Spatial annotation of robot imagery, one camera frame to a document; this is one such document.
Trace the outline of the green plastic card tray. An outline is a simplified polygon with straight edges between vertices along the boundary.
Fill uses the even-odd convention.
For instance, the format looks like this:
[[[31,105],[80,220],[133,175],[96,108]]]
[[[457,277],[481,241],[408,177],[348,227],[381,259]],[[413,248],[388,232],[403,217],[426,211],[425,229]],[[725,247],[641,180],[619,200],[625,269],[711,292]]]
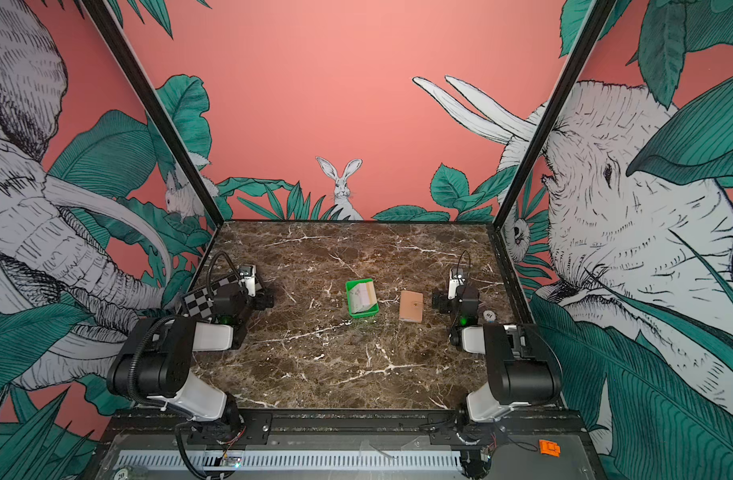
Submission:
[[[372,279],[346,282],[348,314],[354,319],[373,317],[378,314],[379,304]]]

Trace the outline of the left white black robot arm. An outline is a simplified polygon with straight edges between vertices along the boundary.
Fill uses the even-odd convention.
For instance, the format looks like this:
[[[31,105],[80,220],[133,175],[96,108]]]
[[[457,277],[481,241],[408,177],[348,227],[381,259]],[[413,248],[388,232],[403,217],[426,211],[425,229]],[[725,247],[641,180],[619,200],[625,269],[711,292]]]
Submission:
[[[240,440],[246,420],[236,398],[201,380],[192,354],[240,348],[252,314],[274,303],[274,290],[252,277],[188,293],[184,313],[136,323],[106,374],[108,391],[180,414],[214,443]]]

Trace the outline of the tan leather card holder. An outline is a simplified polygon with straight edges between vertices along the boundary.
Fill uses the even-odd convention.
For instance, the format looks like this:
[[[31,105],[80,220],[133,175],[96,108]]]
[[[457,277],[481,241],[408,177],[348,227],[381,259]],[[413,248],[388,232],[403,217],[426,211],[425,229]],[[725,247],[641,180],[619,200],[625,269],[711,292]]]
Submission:
[[[399,300],[399,320],[421,323],[423,315],[423,295],[419,292],[404,290]]]

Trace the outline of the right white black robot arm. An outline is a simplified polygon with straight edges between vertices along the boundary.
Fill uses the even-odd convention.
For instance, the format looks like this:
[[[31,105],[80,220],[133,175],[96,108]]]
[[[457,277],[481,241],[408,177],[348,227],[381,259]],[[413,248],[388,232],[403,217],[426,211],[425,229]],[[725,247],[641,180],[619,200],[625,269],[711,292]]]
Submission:
[[[554,404],[563,380],[557,356],[535,325],[481,320],[479,304],[471,285],[435,290],[431,298],[432,308],[451,318],[450,344],[485,363],[486,382],[467,394],[450,420],[429,426],[431,433],[469,446],[496,438],[496,423],[515,410]]]

